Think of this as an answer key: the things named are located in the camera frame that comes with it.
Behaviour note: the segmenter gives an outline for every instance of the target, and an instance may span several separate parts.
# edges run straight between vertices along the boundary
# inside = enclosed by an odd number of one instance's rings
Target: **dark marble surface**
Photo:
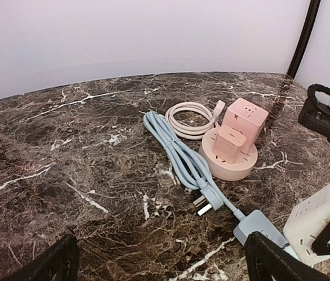
[[[0,277],[73,233],[80,280],[248,280],[237,220],[225,207],[195,215],[199,194],[178,184],[143,112],[238,97],[267,109],[252,174],[217,183],[246,214],[259,208],[282,229],[294,205],[330,183],[330,144],[297,123],[305,95],[280,74],[190,73],[0,100]],[[316,268],[330,275],[330,260]]]

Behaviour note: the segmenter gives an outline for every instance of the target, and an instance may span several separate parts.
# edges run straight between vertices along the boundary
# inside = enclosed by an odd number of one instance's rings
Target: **pink power adapter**
[[[199,153],[215,177],[235,181],[249,175],[257,161],[255,141],[267,116],[265,109],[239,98],[226,110],[222,126],[203,136]]]

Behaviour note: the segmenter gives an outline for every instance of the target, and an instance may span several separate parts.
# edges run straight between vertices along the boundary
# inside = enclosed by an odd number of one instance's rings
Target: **black strip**
[[[320,2],[321,0],[311,0],[310,2],[310,7],[308,8],[307,17],[305,18],[304,26],[300,34],[298,46],[296,47],[293,59],[287,70],[287,75],[291,78],[295,78],[295,75],[298,72],[308,41],[311,37]]]

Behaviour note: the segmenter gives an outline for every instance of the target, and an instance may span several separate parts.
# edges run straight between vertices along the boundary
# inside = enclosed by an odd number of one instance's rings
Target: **circular base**
[[[252,145],[248,153],[239,152],[238,159],[234,164],[223,161],[212,152],[217,136],[218,128],[205,133],[202,137],[199,153],[208,162],[209,169],[213,176],[228,181],[242,180],[252,171],[257,162],[257,149]]]

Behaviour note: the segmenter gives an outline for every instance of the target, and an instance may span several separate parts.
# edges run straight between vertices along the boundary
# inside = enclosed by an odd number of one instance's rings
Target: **pink charger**
[[[246,138],[240,150],[247,153],[263,129],[268,114],[252,102],[238,98],[226,110],[222,126],[230,126]]]

